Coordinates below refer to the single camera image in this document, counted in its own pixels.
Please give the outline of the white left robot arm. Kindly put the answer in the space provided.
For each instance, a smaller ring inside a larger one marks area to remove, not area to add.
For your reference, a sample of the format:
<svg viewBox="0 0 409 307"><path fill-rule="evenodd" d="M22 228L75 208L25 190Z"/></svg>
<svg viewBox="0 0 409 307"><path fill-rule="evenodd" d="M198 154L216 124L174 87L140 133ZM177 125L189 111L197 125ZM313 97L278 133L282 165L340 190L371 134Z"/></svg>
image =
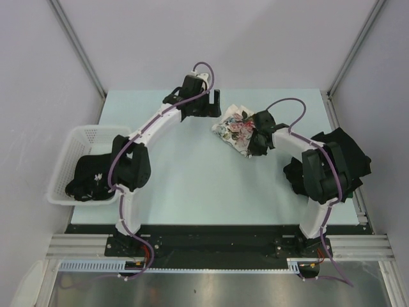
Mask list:
<svg viewBox="0 0 409 307"><path fill-rule="evenodd" d="M133 235L141 227L140 206L135 198L151 177L149 151L163 133L185 118L221 115L219 90L213 91L214 102L210 102L213 84L214 78L209 73L192 71L181 86L163 99L158 111L140 129L114 138L108 183L120 196L116 229L123 234L118 246L126 255L135 255L141 248L140 238Z"/></svg>

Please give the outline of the aluminium corner post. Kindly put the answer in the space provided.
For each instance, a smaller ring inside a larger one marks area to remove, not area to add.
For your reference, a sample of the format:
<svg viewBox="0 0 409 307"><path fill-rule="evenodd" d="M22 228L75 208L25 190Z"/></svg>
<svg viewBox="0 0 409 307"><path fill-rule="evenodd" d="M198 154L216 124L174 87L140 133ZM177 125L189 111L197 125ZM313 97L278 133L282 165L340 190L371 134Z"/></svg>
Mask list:
<svg viewBox="0 0 409 307"><path fill-rule="evenodd" d="M332 98L336 93L339 85L342 83L343 79L346 77L348 71L350 70L355 58L357 57L359 51L363 47L364 42L369 36L372 28L374 27L376 21L381 15L383 9L388 4L388 0L377 0L374 2L368 16L366 17L362 28L360 29L354 43L352 44L350 50L347 53L343 64L338 70L334 80L332 81L329 89L327 90L327 96Z"/></svg>
<svg viewBox="0 0 409 307"><path fill-rule="evenodd" d="M62 4L58 0L47 0L47 4L50 6L58 24L60 25L62 31L64 32L69 44L71 45L79 63L83 67L86 75L91 81L92 86L98 93L99 97L104 101L107 97L107 93L102 86L102 83L97 76L94 66L88 57L86 50L84 49L79 37L65 12Z"/></svg>

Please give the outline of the stack of black t shirts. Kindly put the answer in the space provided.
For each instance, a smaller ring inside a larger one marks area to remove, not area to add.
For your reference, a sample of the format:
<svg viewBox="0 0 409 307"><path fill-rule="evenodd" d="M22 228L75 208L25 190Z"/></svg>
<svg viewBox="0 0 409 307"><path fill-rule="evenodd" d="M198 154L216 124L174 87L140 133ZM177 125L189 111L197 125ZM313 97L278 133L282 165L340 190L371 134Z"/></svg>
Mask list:
<svg viewBox="0 0 409 307"><path fill-rule="evenodd" d="M334 165L342 190L341 201L351 198L353 191L362 186L361 178L371 174L371 159L341 128L328 134L320 132L312 140L324 144L323 150ZM283 168L293 192L320 204L338 198L336 180L322 151L317 148L308 150L302 157L306 158L305 162L293 157Z"/></svg>

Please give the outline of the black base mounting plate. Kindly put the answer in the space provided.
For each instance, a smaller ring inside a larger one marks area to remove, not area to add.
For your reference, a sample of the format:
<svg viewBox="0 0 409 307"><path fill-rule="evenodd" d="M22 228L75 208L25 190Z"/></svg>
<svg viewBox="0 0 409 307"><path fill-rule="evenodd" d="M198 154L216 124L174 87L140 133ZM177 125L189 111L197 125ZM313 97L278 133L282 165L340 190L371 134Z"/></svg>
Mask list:
<svg viewBox="0 0 409 307"><path fill-rule="evenodd" d="M297 225L143 225L137 238L115 231L104 252L153 268L277 269L289 258L318 264L332 254L328 238L305 239Z"/></svg>

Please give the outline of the aluminium frame rail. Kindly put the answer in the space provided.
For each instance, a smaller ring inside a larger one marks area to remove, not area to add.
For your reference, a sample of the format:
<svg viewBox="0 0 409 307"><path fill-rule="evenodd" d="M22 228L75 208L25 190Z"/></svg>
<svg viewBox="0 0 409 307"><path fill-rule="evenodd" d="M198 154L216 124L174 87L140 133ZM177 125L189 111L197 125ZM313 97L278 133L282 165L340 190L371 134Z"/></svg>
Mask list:
<svg viewBox="0 0 409 307"><path fill-rule="evenodd" d="M109 238L108 234L55 234L46 259L102 260ZM336 261L395 260L386 235L329 235L328 238Z"/></svg>

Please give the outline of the white t shirt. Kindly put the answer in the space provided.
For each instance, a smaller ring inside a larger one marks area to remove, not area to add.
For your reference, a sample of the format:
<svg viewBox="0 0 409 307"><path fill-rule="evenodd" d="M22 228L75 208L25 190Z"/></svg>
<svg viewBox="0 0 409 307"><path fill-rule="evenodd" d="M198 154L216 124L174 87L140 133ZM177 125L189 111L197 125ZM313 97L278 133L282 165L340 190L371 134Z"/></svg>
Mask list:
<svg viewBox="0 0 409 307"><path fill-rule="evenodd" d="M222 118L212 126L212 132L242 156L250 159L249 144L253 131L255 113L244 106L231 104Z"/></svg>

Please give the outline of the left aluminium corner post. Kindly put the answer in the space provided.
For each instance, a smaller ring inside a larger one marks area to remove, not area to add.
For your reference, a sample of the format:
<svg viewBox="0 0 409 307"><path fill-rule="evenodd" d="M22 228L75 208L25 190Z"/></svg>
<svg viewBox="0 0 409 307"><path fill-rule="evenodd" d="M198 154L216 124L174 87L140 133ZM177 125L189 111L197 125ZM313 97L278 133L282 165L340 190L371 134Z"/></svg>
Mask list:
<svg viewBox="0 0 409 307"><path fill-rule="evenodd" d="M102 86L102 83L97 76L94 66L88 57L86 50L84 49L79 37L65 12L62 4L58 0L47 0L47 4L50 6L58 24L60 25L62 31L64 32L69 44L71 45L79 63L83 67L86 75L91 81L92 86L98 93L99 97L104 101L107 97L107 93Z"/></svg>

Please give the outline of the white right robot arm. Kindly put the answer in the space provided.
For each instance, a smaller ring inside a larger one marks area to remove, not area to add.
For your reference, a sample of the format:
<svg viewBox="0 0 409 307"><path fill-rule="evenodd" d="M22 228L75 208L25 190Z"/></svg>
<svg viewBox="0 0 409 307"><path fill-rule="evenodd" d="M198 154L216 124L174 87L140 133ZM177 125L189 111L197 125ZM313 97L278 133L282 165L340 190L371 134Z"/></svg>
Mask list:
<svg viewBox="0 0 409 307"><path fill-rule="evenodd" d="M337 144L324 144L305 138L285 124L276 124L268 111L253 116L254 129L249 143L251 155L266 155L268 149L279 149L301 162L302 180L308 196L306 212L299 224L303 236L296 238L295 250L311 256L318 248L316 238L326 230L332 207L343 198L343 183L335 163L345 169Z"/></svg>

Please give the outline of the right aluminium corner post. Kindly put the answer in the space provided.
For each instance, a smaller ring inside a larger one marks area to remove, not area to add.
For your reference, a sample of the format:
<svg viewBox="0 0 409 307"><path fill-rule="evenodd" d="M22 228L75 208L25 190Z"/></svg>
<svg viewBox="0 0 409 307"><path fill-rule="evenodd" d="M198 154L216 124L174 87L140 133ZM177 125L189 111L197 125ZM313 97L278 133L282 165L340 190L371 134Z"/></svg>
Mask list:
<svg viewBox="0 0 409 307"><path fill-rule="evenodd" d="M348 71L350 70L355 58L357 57L359 51L363 47L364 42L369 36L372 28L374 27L376 21L381 15L383 9L388 4L388 0L377 0L374 2L368 16L366 17L362 28L360 29L354 43L352 44L350 50L347 53L343 64L338 70L334 80L332 81L329 89L327 90L327 96L332 98L336 93L339 85L342 83L343 79L346 77Z"/></svg>

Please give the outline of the black t shirt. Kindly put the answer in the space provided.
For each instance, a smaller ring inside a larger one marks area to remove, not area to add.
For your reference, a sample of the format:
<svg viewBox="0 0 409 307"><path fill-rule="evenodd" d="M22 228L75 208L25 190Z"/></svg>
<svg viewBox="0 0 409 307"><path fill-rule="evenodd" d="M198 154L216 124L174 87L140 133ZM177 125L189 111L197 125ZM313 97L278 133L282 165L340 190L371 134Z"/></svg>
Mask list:
<svg viewBox="0 0 409 307"><path fill-rule="evenodd" d="M107 177L111 155L82 156L75 167L74 177L65 187L67 196L76 201L105 201L114 196Z"/></svg>

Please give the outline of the white plastic laundry basket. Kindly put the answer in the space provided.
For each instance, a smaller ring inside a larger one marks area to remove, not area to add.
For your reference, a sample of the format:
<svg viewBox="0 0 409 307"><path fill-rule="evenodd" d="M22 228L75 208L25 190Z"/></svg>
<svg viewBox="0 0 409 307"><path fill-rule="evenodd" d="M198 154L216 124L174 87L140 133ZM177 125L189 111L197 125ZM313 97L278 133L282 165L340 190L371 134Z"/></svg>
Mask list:
<svg viewBox="0 0 409 307"><path fill-rule="evenodd" d="M67 136L54 168L47 191L51 204L66 206L110 205L119 194L107 200L77 201L65 193L65 187L74 179L79 159L85 155L102 155L112 152L112 142L117 135L127 136L129 127L117 125L83 125L74 128Z"/></svg>

